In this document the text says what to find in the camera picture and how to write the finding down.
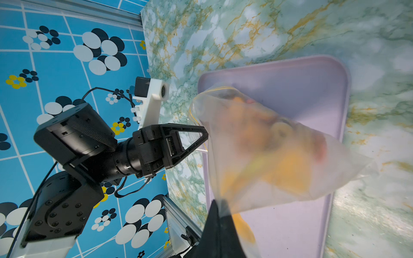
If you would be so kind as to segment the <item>ziploc bag of cookies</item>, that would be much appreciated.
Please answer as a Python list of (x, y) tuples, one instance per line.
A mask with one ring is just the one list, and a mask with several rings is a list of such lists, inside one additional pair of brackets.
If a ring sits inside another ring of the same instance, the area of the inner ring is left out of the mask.
[(378, 173), (372, 158), (232, 87), (198, 94), (188, 118), (209, 135), (209, 184), (220, 216), (238, 216), (236, 230), (246, 258), (261, 254), (242, 212), (313, 201)]

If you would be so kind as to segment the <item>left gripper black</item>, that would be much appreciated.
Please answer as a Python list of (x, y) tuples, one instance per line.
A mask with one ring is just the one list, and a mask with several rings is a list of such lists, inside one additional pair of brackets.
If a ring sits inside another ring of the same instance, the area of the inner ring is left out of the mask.
[(34, 141), (81, 184), (99, 185), (135, 175), (152, 177), (177, 166), (208, 140), (203, 126), (162, 124), (118, 142), (114, 131), (83, 103), (38, 126)]

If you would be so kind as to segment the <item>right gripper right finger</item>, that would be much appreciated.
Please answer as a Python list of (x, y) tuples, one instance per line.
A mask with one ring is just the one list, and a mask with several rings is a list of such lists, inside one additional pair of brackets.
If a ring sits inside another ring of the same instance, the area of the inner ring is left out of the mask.
[(225, 252), (227, 258), (246, 258), (236, 230), (236, 218), (237, 215), (225, 217)]

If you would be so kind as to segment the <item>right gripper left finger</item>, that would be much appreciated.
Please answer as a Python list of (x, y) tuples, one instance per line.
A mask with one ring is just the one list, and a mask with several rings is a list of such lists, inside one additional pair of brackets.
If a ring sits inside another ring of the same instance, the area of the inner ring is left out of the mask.
[(211, 203), (206, 224), (197, 246), (188, 251), (184, 258), (230, 258), (231, 217), (221, 217), (217, 202)]

